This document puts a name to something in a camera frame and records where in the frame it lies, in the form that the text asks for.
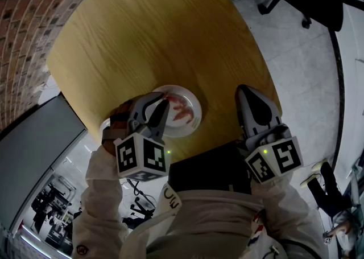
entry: white jacket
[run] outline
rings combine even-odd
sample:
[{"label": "white jacket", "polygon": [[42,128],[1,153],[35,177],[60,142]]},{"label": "white jacket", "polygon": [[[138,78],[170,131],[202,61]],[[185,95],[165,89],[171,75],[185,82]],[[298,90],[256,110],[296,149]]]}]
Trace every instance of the white jacket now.
[{"label": "white jacket", "polygon": [[130,234],[118,212],[115,157],[102,146],[92,154],[86,181],[84,211],[73,222],[73,258],[328,258],[319,213],[288,179],[252,183],[253,195],[177,194],[166,184],[153,218]]}]

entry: chair caster wheel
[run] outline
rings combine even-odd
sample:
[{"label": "chair caster wheel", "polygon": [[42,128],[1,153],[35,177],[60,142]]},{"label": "chair caster wheel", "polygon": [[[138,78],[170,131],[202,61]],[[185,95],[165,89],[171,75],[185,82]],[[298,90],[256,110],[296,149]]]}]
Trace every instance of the chair caster wheel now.
[{"label": "chair caster wheel", "polygon": [[264,6],[264,4],[258,4],[258,10],[259,10],[259,13],[262,14],[262,15],[266,15],[268,14],[268,9],[266,6]]},{"label": "chair caster wheel", "polygon": [[306,28],[306,29],[309,29],[310,23],[308,21],[306,21],[306,20],[302,20],[302,27]]}]

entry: gray floor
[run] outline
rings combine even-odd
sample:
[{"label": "gray floor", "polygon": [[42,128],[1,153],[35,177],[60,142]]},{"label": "gray floor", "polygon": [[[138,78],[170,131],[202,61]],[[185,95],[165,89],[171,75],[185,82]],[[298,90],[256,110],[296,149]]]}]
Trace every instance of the gray floor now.
[{"label": "gray floor", "polygon": [[257,3],[265,0],[232,0],[252,32],[270,70],[282,105],[285,122],[299,140],[305,167],[291,184],[315,207],[313,196],[299,184],[311,165],[333,158],[338,130],[339,88],[336,61],[328,29],[313,23],[302,28],[302,14],[285,1],[268,15]]}]

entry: shoe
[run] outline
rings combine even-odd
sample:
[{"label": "shoe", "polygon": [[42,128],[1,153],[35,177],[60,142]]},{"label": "shoe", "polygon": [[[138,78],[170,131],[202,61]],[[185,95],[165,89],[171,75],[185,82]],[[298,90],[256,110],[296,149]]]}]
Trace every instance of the shoe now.
[{"label": "shoe", "polygon": [[324,163],[328,163],[327,159],[324,159],[323,161],[316,163],[315,165],[313,165],[312,167],[312,172],[316,172],[316,171],[320,171],[321,167],[323,166]]},{"label": "shoe", "polygon": [[307,178],[305,181],[303,181],[303,182],[300,184],[301,188],[305,188],[305,187],[307,187],[307,184],[308,184],[310,181],[312,181],[312,180],[314,180],[314,179],[317,179],[318,177],[320,177],[320,174],[312,174],[309,178]]}]

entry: white cube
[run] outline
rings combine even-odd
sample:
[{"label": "white cube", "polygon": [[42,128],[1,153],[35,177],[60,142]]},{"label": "white cube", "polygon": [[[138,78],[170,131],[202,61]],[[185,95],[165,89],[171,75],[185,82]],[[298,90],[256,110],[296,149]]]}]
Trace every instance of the white cube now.
[{"label": "white cube", "polygon": [[114,144],[120,178],[144,182],[168,175],[171,157],[161,143],[134,133]]},{"label": "white cube", "polygon": [[297,137],[257,147],[245,162],[261,184],[285,176],[303,165]]}]

